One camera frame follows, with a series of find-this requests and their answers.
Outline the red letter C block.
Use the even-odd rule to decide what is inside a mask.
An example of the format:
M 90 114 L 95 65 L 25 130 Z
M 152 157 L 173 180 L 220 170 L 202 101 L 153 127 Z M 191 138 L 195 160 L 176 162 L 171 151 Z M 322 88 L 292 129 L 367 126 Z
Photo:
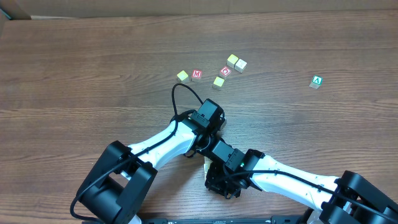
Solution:
M 220 72 L 219 72 L 219 77 L 222 79 L 227 79 L 231 75 L 231 69 L 228 66 L 224 66 Z

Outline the yellow block top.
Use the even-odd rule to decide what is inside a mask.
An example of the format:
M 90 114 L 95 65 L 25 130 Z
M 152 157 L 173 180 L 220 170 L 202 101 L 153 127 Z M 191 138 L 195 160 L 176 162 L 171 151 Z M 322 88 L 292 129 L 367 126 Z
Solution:
M 226 61 L 227 66 L 234 68 L 236 62 L 239 60 L 239 58 L 237 56 L 235 56 L 234 54 L 231 54 Z

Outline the plain wooden block top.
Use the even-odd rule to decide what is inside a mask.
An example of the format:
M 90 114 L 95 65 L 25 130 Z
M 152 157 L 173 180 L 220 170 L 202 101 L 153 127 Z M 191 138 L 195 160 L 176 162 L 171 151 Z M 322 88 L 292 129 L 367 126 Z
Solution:
M 242 60 L 241 58 L 235 63 L 234 69 L 237 70 L 239 73 L 243 73 L 244 69 L 247 66 L 247 62 Z

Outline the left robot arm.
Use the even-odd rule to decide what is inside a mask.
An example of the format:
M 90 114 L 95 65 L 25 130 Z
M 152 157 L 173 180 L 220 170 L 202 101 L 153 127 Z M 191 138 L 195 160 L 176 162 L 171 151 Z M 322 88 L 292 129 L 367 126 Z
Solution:
M 207 99 L 145 141 L 112 142 L 80 185 L 70 205 L 72 217 L 83 223 L 141 223 L 137 213 L 159 169 L 174 157 L 208 147 L 224 121 L 223 109 Z

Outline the red letter M block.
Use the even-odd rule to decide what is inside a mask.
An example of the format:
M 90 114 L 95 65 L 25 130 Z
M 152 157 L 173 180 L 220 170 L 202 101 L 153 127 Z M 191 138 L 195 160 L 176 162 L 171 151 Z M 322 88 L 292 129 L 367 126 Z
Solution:
M 200 82 L 202 75 L 203 75 L 203 72 L 201 70 L 194 69 L 192 71 L 191 80 L 193 82 Z

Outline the green letter V block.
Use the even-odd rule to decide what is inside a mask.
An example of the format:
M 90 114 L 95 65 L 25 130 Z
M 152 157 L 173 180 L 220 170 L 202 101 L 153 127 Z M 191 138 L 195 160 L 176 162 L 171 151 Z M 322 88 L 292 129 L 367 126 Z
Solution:
M 318 88 L 321 87 L 322 83 L 323 83 L 323 78 L 314 75 L 313 78 L 312 78 L 311 83 L 309 84 L 309 87 L 310 88 L 314 88 L 314 89 L 318 89 Z

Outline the yellow block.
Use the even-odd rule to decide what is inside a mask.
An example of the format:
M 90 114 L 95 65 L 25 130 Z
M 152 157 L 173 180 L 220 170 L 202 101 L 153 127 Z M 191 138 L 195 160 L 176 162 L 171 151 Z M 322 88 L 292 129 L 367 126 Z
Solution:
M 236 62 L 239 60 L 239 58 L 237 56 L 235 56 L 234 54 L 231 54 L 226 61 L 227 66 L 234 68 Z
M 187 83 L 190 81 L 190 77 L 185 70 L 182 70 L 181 72 L 177 73 L 177 80 L 179 83 Z
M 205 163 L 205 164 L 211 164 L 211 163 L 212 163 L 212 160 L 209 159 L 208 157 L 204 157 L 204 163 Z
M 217 90 L 221 90 L 223 85 L 224 85 L 225 79 L 221 77 L 216 77 L 214 82 L 213 82 L 213 88 Z

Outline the wooden letter E block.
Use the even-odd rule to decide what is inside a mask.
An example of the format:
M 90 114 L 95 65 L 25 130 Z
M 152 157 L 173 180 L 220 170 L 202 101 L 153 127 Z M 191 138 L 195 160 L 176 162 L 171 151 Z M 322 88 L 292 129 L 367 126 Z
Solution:
M 227 123 L 226 118 L 222 118 L 222 124 L 220 126 L 220 130 L 222 130 L 225 127 L 226 123 Z

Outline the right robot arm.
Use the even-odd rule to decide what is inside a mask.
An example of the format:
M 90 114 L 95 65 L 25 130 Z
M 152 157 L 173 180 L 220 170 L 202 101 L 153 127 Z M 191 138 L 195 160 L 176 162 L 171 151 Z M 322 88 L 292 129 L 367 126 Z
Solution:
M 304 223 L 397 223 L 397 203 L 355 172 L 347 170 L 341 177 L 311 174 L 261 151 L 234 149 L 222 140 L 201 154 L 212 161 L 207 189 L 227 199 L 253 187 L 306 205 Z

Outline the wooden letter B block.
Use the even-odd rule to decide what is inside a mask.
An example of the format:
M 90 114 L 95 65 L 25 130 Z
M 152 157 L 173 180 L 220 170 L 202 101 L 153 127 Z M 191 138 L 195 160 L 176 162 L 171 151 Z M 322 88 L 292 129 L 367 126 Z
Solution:
M 210 169 L 210 166 L 211 166 L 211 164 L 204 164 L 204 165 L 203 165 L 203 169 L 204 169 L 204 178 L 207 177 L 207 173 L 208 173 L 208 170 Z

